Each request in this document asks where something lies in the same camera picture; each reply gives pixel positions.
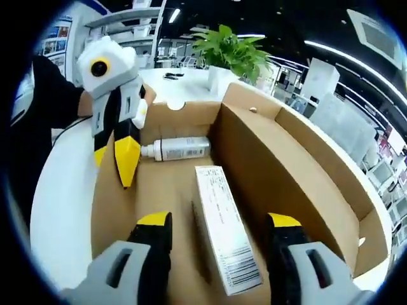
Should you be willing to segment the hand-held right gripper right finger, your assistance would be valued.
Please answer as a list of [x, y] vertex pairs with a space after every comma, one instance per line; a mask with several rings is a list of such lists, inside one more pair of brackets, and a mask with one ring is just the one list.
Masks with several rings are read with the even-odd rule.
[[272, 304], [367, 304], [350, 268], [319, 241], [310, 241], [296, 219], [266, 216], [267, 270]]

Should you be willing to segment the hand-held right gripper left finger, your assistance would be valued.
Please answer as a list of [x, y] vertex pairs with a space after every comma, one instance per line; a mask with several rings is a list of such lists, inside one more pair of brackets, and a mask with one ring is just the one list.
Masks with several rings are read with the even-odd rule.
[[165, 304], [171, 250], [171, 212], [145, 215], [127, 240], [106, 248], [85, 279], [62, 295], [69, 304]]

